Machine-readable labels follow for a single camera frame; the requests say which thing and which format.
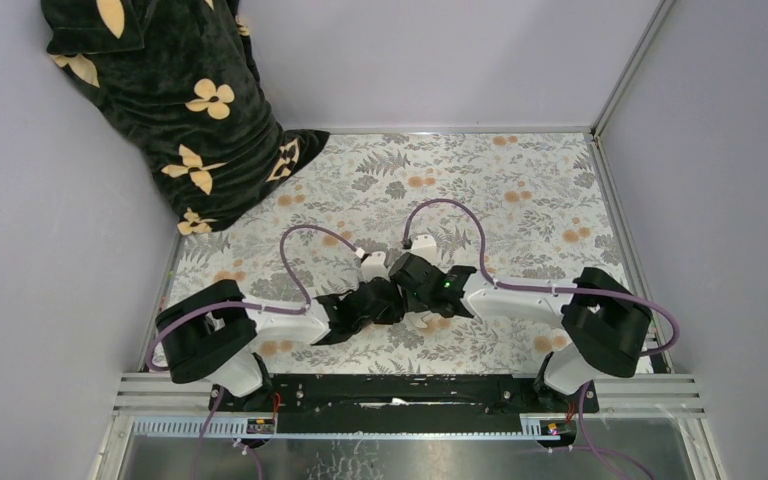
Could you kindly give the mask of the white cardboard paper box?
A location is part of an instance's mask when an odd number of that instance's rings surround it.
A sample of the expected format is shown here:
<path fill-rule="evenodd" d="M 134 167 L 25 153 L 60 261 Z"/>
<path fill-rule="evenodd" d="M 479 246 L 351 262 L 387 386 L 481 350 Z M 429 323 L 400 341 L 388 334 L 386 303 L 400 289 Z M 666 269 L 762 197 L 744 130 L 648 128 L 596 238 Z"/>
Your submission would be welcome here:
<path fill-rule="evenodd" d="M 405 314 L 411 320 L 421 320 L 426 314 L 437 314 L 443 318 L 451 318 L 454 316 L 455 310 L 453 306 L 446 301 L 439 302 L 434 299 L 431 300 L 431 304 L 425 303 L 416 294 L 408 294 L 405 298 Z"/>

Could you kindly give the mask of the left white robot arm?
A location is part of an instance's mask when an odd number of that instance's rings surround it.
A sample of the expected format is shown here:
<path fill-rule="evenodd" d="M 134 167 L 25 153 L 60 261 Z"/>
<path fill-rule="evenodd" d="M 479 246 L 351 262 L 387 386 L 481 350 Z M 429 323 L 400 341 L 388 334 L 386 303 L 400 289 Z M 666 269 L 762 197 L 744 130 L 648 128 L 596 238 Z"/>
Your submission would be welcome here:
<path fill-rule="evenodd" d="M 146 358 L 152 370 L 169 373 L 175 384 L 200 380 L 223 387 L 248 411 L 269 401 L 270 385 L 259 341 L 306 345 L 343 343 L 369 325 L 402 321 L 405 302 L 398 288 L 376 277 L 343 293 L 309 302 L 266 301 L 244 295 L 236 282 L 222 280 L 161 311 L 154 319 L 166 363 Z"/>

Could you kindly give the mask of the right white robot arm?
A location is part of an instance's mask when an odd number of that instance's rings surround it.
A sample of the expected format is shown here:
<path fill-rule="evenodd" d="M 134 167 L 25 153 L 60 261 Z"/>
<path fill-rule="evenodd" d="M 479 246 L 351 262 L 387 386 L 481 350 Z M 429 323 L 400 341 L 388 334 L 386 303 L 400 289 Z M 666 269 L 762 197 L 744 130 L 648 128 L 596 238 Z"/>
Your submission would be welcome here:
<path fill-rule="evenodd" d="M 601 376 L 635 375 L 652 322 L 649 307 L 606 272 L 586 267 L 573 279 L 489 280 L 475 267 L 442 271 L 428 260 L 403 254 L 389 270 L 410 313 L 441 317 L 525 319 L 562 329 L 569 339 L 541 364 L 535 402 L 557 412 L 581 386 Z"/>

